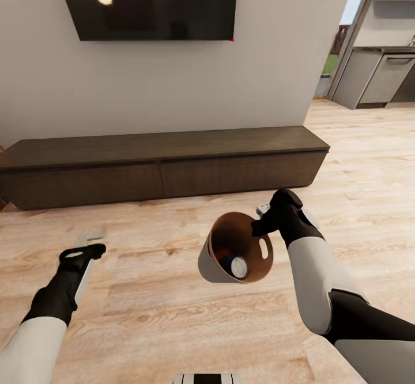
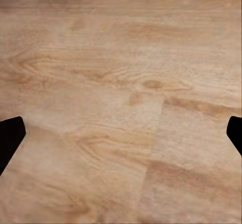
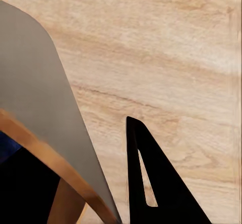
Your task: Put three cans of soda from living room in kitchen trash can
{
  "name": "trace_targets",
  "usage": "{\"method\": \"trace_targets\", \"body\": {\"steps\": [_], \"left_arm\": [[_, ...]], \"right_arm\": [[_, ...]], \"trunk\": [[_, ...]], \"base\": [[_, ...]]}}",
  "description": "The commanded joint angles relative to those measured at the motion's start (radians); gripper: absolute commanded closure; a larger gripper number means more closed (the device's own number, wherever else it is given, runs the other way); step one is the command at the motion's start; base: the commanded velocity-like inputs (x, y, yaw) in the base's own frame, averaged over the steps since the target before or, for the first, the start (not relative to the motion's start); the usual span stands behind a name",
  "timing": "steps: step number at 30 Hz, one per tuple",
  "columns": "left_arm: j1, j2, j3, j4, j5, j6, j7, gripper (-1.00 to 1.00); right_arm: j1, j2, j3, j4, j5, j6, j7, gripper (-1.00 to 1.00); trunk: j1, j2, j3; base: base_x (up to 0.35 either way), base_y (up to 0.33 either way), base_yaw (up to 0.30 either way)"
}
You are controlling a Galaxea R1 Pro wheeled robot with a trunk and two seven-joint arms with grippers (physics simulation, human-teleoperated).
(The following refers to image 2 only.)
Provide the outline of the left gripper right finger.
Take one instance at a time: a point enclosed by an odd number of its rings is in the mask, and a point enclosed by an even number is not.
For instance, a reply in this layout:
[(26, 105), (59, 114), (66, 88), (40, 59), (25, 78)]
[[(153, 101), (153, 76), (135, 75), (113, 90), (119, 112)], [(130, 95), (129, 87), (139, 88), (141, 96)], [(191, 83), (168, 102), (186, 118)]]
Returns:
[(231, 116), (226, 134), (242, 156), (242, 118)]

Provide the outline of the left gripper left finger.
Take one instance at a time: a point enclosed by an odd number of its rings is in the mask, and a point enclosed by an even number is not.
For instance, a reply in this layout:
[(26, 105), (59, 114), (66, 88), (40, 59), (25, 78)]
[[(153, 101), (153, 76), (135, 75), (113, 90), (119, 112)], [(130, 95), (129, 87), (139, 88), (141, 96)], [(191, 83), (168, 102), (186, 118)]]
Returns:
[(25, 137), (25, 132), (20, 116), (0, 122), (0, 176)]

